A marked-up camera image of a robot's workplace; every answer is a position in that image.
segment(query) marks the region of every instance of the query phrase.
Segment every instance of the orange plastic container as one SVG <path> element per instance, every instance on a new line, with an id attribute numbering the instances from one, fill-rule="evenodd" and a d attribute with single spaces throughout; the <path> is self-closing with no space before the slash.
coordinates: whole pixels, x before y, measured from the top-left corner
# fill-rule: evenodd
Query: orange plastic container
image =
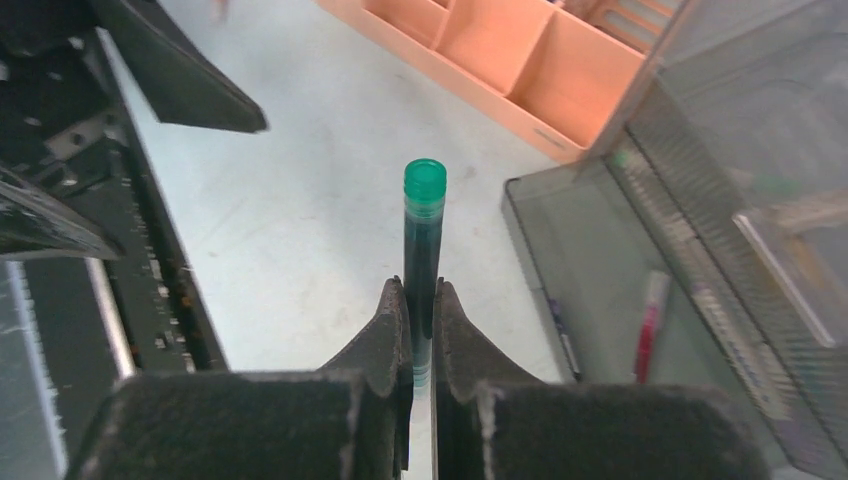
<path id="1" fill-rule="evenodd" d="M 592 145 L 644 60 L 605 28 L 607 1 L 316 0 L 562 163 Z"/>

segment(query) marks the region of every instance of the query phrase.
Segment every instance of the white tabletop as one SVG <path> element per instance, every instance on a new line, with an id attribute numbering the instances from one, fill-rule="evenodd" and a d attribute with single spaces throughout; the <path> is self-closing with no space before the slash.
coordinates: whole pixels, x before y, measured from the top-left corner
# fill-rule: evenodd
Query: white tabletop
<path id="1" fill-rule="evenodd" d="M 448 168 L 439 273 L 469 318 L 532 374 L 560 380 L 500 213 L 503 182 L 555 164 L 309 0 L 161 0 L 264 109 L 258 135 L 161 125 L 116 71 L 233 370 L 311 370 L 402 273 L 406 163 Z M 415 407 L 411 471 L 430 478 Z"/>

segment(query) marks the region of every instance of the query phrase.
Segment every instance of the green marker cap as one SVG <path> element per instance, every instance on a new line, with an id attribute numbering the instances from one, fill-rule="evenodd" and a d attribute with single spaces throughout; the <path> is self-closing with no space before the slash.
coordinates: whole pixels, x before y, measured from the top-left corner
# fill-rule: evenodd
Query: green marker cap
<path id="1" fill-rule="evenodd" d="M 409 162 L 403 174 L 403 193 L 410 213 L 433 217 L 441 213 L 448 188 L 448 171 L 430 158 Z"/>

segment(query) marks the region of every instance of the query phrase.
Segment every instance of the green marker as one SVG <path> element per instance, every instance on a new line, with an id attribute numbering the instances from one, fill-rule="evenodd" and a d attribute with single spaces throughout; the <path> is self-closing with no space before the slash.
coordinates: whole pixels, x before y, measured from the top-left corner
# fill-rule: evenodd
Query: green marker
<path id="1" fill-rule="evenodd" d="M 403 287 L 409 309 L 415 386 L 430 377 L 433 339 L 433 300 L 439 276 L 442 216 L 445 211 L 447 170 L 441 163 L 421 158 L 406 166 L 403 193 Z"/>

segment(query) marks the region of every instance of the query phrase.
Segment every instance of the orange organizer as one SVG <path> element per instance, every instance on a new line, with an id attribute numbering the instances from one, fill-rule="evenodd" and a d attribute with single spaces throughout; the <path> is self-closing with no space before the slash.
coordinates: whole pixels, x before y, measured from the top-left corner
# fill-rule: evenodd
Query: orange organizer
<path id="1" fill-rule="evenodd" d="M 616 0 L 316 1 L 562 163 L 592 145 L 649 47 L 608 21 L 627 15 Z"/>

